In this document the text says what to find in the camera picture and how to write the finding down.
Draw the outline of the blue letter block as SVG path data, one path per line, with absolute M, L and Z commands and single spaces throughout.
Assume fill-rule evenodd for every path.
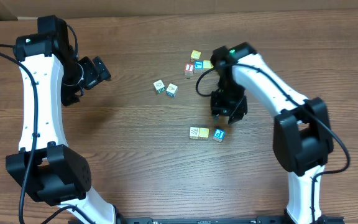
M 194 62 L 194 73 L 203 73 L 203 61 Z
M 217 128 L 213 134 L 213 139 L 217 142 L 222 142 L 225 136 L 225 131 Z

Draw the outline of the white block wavy pattern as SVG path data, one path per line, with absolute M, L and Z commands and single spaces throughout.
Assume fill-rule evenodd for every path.
M 200 134 L 200 129 L 197 127 L 191 127 L 189 132 L 190 139 L 198 139 Z

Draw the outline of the white block red base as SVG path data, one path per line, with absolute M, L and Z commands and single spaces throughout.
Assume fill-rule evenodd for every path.
M 166 89 L 166 93 L 168 96 L 175 97 L 178 91 L 178 87 L 172 83 L 170 83 Z

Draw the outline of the white block green pattern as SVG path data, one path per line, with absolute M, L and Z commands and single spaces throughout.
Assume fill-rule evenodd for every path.
M 157 94 L 160 94 L 166 90 L 162 80 L 157 80 L 156 82 L 153 83 L 153 85 Z

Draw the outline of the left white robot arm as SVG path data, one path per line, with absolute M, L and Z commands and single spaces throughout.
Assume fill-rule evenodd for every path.
M 99 57 L 78 58 L 72 33 L 63 19 L 45 16 L 35 34 L 16 40 L 24 118 L 19 151 L 6 157 L 6 170 L 35 202 L 68 210 L 82 223 L 115 223 L 114 206 L 95 191 L 87 160 L 69 148 L 63 130 L 63 107 L 111 78 Z

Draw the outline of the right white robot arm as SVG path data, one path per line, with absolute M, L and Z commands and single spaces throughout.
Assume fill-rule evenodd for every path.
M 211 93 L 211 114 L 227 116 L 230 124 L 241 120 L 247 114 L 245 92 L 252 93 L 273 118 L 273 152 L 288 172 L 290 222 L 318 220 L 318 174 L 333 151 L 325 103 L 288 86 L 247 42 L 213 50 L 211 63 L 219 75 L 218 89 Z

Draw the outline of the yellow block middle row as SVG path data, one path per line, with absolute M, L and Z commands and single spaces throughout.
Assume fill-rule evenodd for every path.
M 211 68 L 213 68 L 213 64 L 211 63 L 211 61 L 210 60 L 204 60 L 203 61 L 203 71 L 206 72 Z

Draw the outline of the red letter block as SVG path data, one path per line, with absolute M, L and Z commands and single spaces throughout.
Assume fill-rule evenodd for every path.
M 194 74 L 194 65 L 192 63 L 187 63 L 185 65 L 185 69 L 184 69 L 184 75 L 191 77 Z

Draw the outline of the yellow block top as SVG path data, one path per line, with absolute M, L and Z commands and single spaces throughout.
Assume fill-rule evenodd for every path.
M 201 57 L 201 52 L 197 51 L 197 50 L 193 50 L 192 53 L 191 53 L 190 60 L 192 62 L 195 62 L 196 60 L 199 60 L 200 57 Z

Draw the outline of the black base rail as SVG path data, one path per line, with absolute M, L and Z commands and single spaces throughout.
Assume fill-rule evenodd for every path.
M 119 218 L 118 223 L 126 224 L 282 224 L 291 223 L 285 216 L 261 216 L 257 218 L 223 218 L 223 219 L 152 219 Z

